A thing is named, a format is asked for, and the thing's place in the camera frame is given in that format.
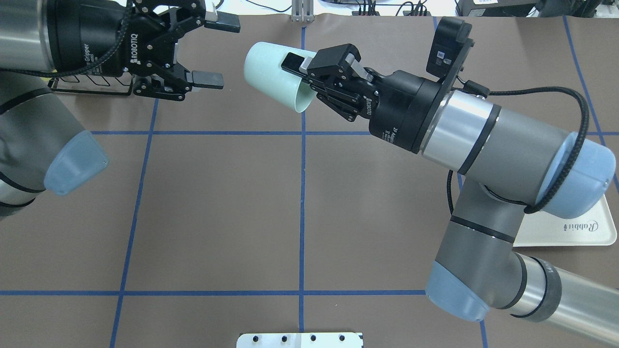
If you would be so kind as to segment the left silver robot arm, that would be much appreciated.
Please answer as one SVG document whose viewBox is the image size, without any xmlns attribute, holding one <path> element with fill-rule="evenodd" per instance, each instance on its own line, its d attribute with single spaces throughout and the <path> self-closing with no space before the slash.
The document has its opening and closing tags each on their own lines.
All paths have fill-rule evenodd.
<svg viewBox="0 0 619 348">
<path fill-rule="evenodd" d="M 199 27 L 239 33 L 236 14 L 205 0 L 3 0 L 1 26 L 1 217 L 39 194 L 69 194 L 109 160 L 49 88 L 51 79 L 132 77 L 137 96 L 183 101 L 222 89 L 220 73 L 189 71 L 177 43 Z"/>
</svg>

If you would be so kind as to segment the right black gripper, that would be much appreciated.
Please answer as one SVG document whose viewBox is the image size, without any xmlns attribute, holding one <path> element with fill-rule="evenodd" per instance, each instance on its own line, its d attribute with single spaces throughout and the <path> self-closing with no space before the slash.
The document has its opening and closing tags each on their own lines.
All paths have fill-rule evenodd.
<svg viewBox="0 0 619 348">
<path fill-rule="evenodd" d="M 353 44 L 320 49 L 313 57 L 288 53 L 281 69 L 308 78 L 318 101 L 353 122 L 358 117 L 369 121 L 371 135 L 417 154 L 427 130 L 430 112 L 445 96 L 442 81 L 397 70 L 382 75 L 364 68 L 366 77 L 356 75 L 352 62 L 360 61 Z"/>
</svg>

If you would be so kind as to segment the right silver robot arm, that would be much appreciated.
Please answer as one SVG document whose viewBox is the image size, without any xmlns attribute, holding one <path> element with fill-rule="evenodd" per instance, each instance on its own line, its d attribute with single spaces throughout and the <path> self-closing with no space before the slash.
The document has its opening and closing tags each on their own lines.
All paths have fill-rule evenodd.
<svg viewBox="0 0 619 348">
<path fill-rule="evenodd" d="M 433 304 L 473 322 L 505 310 L 617 346 L 616 289 L 514 251 L 526 215 L 590 210 L 612 180 L 615 157 L 586 138 L 589 112 L 574 90 L 540 88 L 579 101 L 579 131 L 566 132 L 488 101 L 490 92 L 472 81 L 453 88 L 472 46 L 433 43 L 427 72 L 437 81 L 363 67 L 353 44 L 286 48 L 276 66 L 340 116 L 368 119 L 373 136 L 464 176 L 425 288 Z"/>
</svg>

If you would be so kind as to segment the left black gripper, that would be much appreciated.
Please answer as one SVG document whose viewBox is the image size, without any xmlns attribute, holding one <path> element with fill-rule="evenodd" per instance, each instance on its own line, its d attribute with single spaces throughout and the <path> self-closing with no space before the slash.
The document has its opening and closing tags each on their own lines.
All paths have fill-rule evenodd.
<svg viewBox="0 0 619 348">
<path fill-rule="evenodd" d="M 240 33 L 239 16 L 203 0 L 48 0 L 47 71 L 117 77 L 133 73 L 133 94 L 181 102 L 195 88 L 223 89 L 221 73 L 189 71 L 173 61 L 186 33 Z"/>
</svg>

